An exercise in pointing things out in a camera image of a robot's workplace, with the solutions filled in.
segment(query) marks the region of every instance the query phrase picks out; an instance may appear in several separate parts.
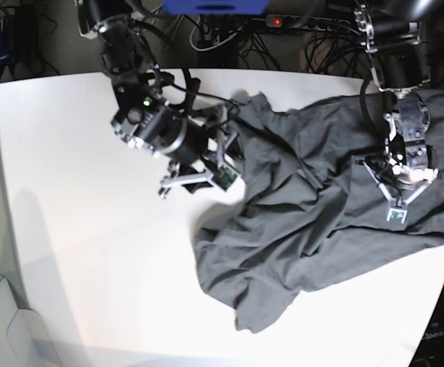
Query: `black equipment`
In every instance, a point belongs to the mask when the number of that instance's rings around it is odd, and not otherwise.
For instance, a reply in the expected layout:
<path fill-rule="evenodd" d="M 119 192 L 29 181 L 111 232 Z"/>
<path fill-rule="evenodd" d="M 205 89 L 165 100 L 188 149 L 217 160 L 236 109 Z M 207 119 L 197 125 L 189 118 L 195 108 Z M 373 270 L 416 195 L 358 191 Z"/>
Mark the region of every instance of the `black equipment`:
<path fill-rule="evenodd" d="M 414 92 L 429 81 L 419 20 L 438 3 L 439 0 L 355 0 L 353 12 L 358 30 L 346 25 L 362 35 L 361 45 L 371 61 L 374 83 L 386 93 L 391 106 L 384 116 L 383 125 L 389 131 L 384 137 L 384 153 L 362 164 L 390 204 L 387 220 L 402 224 L 408 206 L 439 174 L 433 148 L 426 144 L 429 114 Z M 237 103 L 209 96 L 226 106 L 204 114 L 203 123 L 195 121 L 202 115 L 193 110 L 195 97 L 202 95 L 198 90 L 200 81 L 183 68 L 183 89 L 174 83 L 172 75 L 160 70 L 143 32 L 149 31 L 171 47 L 174 45 L 146 22 L 162 17 L 146 11 L 140 0 L 76 0 L 76 5 L 80 33 L 99 39 L 105 73 L 112 79 L 120 106 L 112 121 L 116 135 L 132 148 L 163 154 L 172 160 L 170 176 L 162 180 L 160 195 L 165 197 L 172 187 L 185 187 L 190 192 L 200 187 L 227 190 L 238 176 L 237 135 L 226 124 L 237 113 Z M 308 22 L 309 15 L 272 18 L 271 27 L 297 29 Z M 234 37 L 243 27 L 241 24 L 226 37 Z M 165 86 L 183 90 L 185 101 L 171 104 L 163 97 Z M 217 143 L 216 149 L 209 150 L 210 140 Z"/>

